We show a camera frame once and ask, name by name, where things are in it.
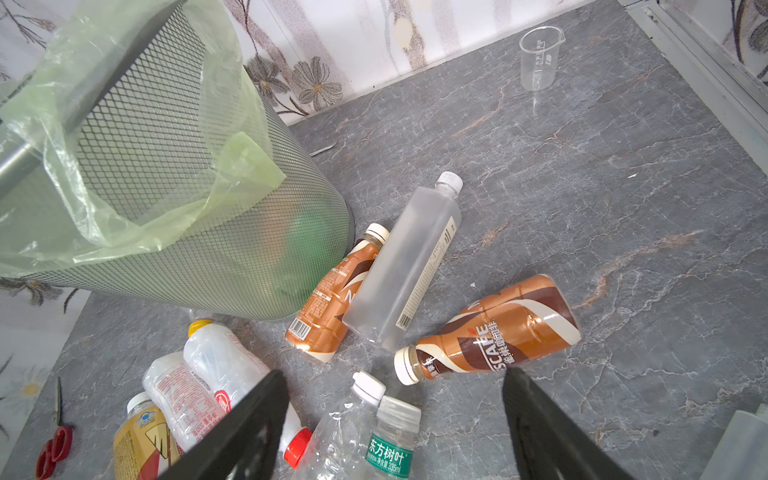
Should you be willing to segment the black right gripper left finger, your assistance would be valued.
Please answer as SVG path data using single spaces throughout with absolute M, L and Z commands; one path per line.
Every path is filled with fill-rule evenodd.
M 289 391 L 271 371 L 163 479 L 269 479 L 277 460 Z

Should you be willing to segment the yellow red label tea bottle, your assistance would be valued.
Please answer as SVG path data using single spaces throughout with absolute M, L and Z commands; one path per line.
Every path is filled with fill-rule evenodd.
M 117 480 L 154 480 L 180 458 L 161 410 L 141 392 L 127 403 L 127 419 L 113 439 L 113 466 Z

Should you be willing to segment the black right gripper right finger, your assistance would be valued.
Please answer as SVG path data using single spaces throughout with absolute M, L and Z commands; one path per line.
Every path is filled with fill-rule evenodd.
M 520 368 L 508 369 L 502 399 L 522 479 L 629 479 Z

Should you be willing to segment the brown swirl coffee bottle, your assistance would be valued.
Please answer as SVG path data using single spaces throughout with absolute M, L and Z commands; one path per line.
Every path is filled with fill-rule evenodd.
M 535 275 L 478 300 L 439 333 L 399 349 L 393 364 L 401 384 L 446 373 L 497 372 L 578 344 L 581 331 L 563 294 Z

